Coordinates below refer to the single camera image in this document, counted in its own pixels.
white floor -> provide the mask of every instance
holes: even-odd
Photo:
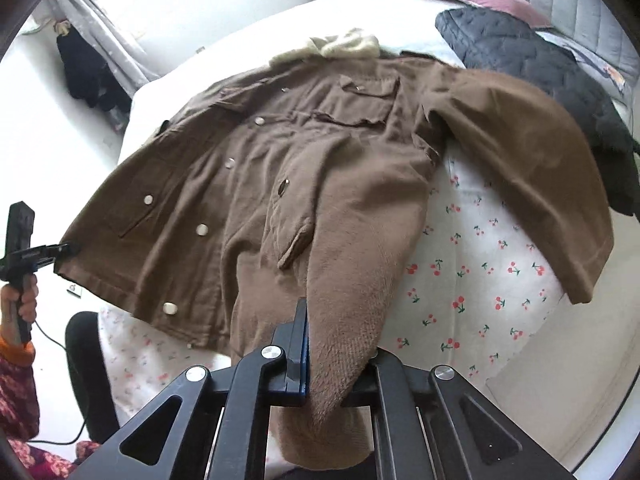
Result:
[[[35,212],[32,245],[57,243],[66,228],[115,167],[122,145],[101,112],[66,92],[52,30],[18,37],[0,62],[0,240],[9,205],[23,200]],[[69,318],[88,307],[66,291],[68,283],[38,272],[38,322],[64,341]],[[40,436],[71,440],[82,424],[66,371],[64,352],[34,327],[34,371],[40,400]],[[66,458],[74,446],[40,445]]]

headboard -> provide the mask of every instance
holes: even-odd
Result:
[[[560,32],[617,67],[635,86],[640,75],[640,57],[602,0],[527,1]]]

hand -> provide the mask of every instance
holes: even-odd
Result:
[[[0,336],[6,343],[18,346],[20,342],[20,331],[18,330],[18,318],[33,323],[36,320],[36,306],[38,302],[38,280],[35,276],[25,277],[25,291],[22,294],[22,305],[16,312],[16,304],[20,299],[20,293],[11,285],[5,285],[0,289],[0,314],[2,321],[0,324]]]

jacket sleeve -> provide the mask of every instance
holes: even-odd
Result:
[[[452,133],[476,161],[571,302],[588,303],[613,248],[613,231],[604,185],[580,127],[524,81],[477,70],[448,77],[447,91],[423,92],[428,122]]]
[[[346,468],[370,453],[363,419],[340,403],[376,349],[424,226],[431,173],[430,158],[412,144],[348,138],[326,158],[304,273],[310,397],[301,410],[272,411],[289,462]]]
[[[0,426],[7,437],[23,441],[40,431],[33,357],[31,344],[16,349],[0,338]]]

orange cuff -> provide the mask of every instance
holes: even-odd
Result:
[[[0,336],[0,356],[4,357],[11,364],[27,367],[33,364],[33,360],[36,358],[36,349],[31,341],[26,345],[13,346],[9,345],[9,343]]]

